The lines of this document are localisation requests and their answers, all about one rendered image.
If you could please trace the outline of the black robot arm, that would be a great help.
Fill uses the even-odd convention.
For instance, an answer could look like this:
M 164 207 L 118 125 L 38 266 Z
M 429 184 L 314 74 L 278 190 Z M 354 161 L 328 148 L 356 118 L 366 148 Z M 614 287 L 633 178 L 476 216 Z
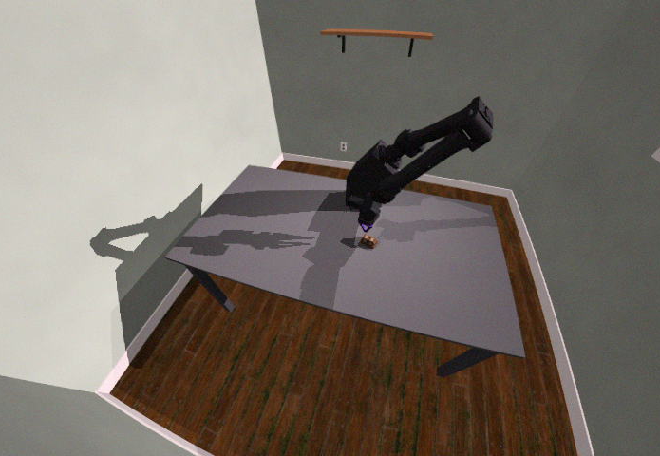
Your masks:
M 366 193 L 365 199 L 352 195 L 348 199 L 349 209 L 360 209 L 359 216 L 362 220 L 373 221 L 382 204 L 393 201 L 404 187 L 453 154 L 467 147 L 474 152 L 492 139 L 492 131 L 493 113 L 485 106 L 480 96 L 474 98 L 463 110 L 426 128 L 404 130 L 396 138 L 395 144 L 380 146 L 379 157 L 395 169 L 400 167 L 400 159 L 404 154 L 413 158 L 423 152 L 426 143 L 444 138 L 402 170 L 375 184 L 370 192 Z

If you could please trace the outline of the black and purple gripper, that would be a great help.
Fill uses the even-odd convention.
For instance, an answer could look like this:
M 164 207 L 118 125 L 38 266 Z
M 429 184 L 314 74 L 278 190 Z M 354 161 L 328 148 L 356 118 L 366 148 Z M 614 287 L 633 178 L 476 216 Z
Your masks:
M 380 212 L 381 212 L 381 210 L 379 210 L 379 213 L 380 213 Z M 376 221 L 376 219 L 378 219 L 378 216 L 380 217 L 380 214 L 379 214 L 379 213 L 378 213 L 377 216 L 375 216 L 375 219 L 374 219 L 373 221 L 364 221 L 364 220 L 362 220 L 361 217 L 359 216 L 359 218 L 358 218 L 358 223 L 361 225 L 361 227 L 362 227 L 362 229 L 363 229 L 364 232 L 367 232 L 367 231 L 373 226 L 373 224 L 374 224 L 374 222 Z M 371 224 L 371 223 L 372 223 L 372 224 Z M 367 230 L 365 230 L 364 225 L 367 226 Z M 370 225 L 371 225 L 371 226 L 370 226 Z

